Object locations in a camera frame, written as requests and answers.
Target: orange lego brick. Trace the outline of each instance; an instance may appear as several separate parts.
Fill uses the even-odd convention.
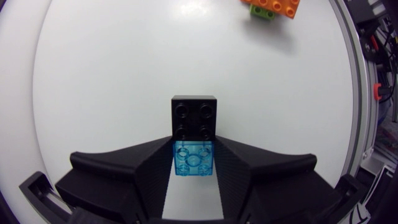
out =
[[[300,0],[241,0],[255,6],[268,9],[289,18],[294,18]]]

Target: green lego brick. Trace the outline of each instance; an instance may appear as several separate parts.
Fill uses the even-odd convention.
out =
[[[250,13],[268,20],[273,20],[275,18],[274,12],[255,6],[253,4],[250,5]]]

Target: lego stud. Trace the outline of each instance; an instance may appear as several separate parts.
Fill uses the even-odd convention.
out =
[[[272,7],[274,8],[275,11],[280,11],[280,9],[282,9],[282,5],[280,4],[279,1],[274,1],[272,3]]]
[[[203,147],[199,149],[198,154],[201,159],[207,159],[210,157],[210,149]]]
[[[267,12],[268,17],[273,18],[275,16],[274,12],[268,11]]]
[[[200,136],[204,139],[204,140],[209,140],[211,138],[211,135],[213,133],[211,132],[211,130],[209,128],[207,128],[206,126],[202,126],[200,128]]]
[[[180,125],[174,132],[174,136],[176,136],[181,140],[184,140],[186,135],[187,135],[187,129],[183,125]]]
[[[262,9],[260,7],[255,7],[254,8],[254,12],[256,13],[260,13],[262,11]]]
[[[213,108],[207,103],[200,105],[200,116],[205,119],[211,118],[213,116]]]
[[[293,17],[294,16],[294,9],[292,9],[291,7],[287,7],[286,8],[286,15]]]
[[[180,171],[180,175],[186,176],[189,174],[189,166],[182,164],[178,167],[178,170]]]
[[[185,104],[179,103],[175,107],[174,113],[178,118],[186,118],[188,116],[189,110]]]
[[[259,0],[260,5],[265,6],[268,3],[268,0]]]
[[[198,172],[199,172],[199,175],[206,176],[210,173],[210,168],[208,165],[200,165],[198,167]]]
[[[194,154],[188,157],[187,164],[190,167],[197,167],[201,164],[201,159],[198,155]]]
[[[182,147],[177,150],[177,158],[179,158],[180,160],[186,161],[188,157],[189,157],[188,149]]]

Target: transparent blue lego brick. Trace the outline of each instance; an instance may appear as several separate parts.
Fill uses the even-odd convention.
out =
[[[175,141],[173,145],[175,175],[212,175],[214,144],[212,141]]]

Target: white table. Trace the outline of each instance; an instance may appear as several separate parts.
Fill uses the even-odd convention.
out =
[[[328,1],[302,0],[294,20],[272,22],[251,17],[238,0],[53,1],[33,83],[53,183],[72,168],[72,152],[170,136],[174,95],[214,95],[217,135],[312,153],[334,187],[355,116],[348,53]],[[172,170],[164,217],[222,218],[217,193],[215,175]]]

